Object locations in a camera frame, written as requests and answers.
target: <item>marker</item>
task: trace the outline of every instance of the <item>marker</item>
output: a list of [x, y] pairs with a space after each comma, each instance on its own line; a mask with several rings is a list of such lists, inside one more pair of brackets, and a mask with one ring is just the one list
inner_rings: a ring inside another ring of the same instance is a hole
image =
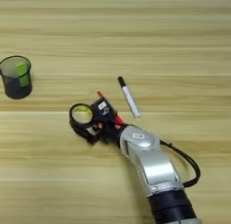
[[119, 81], [119, 84], [120, 84], [120, 86], [122, 88], [122, 91], [125, 94], [126, 101], [127, 101], [128, 105], [129, 105], [129, 107], [131, 108], [134, 117], [139, 117], [141, 114], [140, 114], [140, 112], [138, 110], [138, 107], [136, 106], [136, 104], [134, 102], [134, 98], [132, 97], [129, 88], [125, 84], [125, 81], [124, 81], [123, 77], [122, 76], [118, 77], [118, 81]]

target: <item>wooden table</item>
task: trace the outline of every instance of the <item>wooden table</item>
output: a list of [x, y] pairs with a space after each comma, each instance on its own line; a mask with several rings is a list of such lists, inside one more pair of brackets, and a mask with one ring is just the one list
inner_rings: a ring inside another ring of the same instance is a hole
[[[0, 58], [26, 56], [33, 76], [26, 99], [0, 88], [1, 223], [153, 223], [119, 149], [90, 147], [69, 127], [70, 106], [98, 89], [124, 120], [198, 161], [195, 211], [230, 223], [231, 0], [1, 0], [0, 24]], [[194, 176], [171, 155], [183, 180]]]

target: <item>silver robot arm segment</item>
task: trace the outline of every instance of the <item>silver robot arm segment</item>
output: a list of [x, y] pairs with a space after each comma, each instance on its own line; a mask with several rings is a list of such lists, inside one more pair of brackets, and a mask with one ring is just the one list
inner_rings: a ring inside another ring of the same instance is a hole
[[136, 167], [156, 224], [202, 223], [157, 136], [139, 127], [127, 126], [120, 136], [120, 148]]

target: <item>black marker cap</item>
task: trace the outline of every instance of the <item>black marker cap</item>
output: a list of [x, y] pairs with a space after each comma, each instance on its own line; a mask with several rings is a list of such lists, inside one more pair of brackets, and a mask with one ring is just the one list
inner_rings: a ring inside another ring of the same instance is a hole
[[122, 76], [118, 77], [119, 84], [122, 87], [126, 86], [125, 81]]

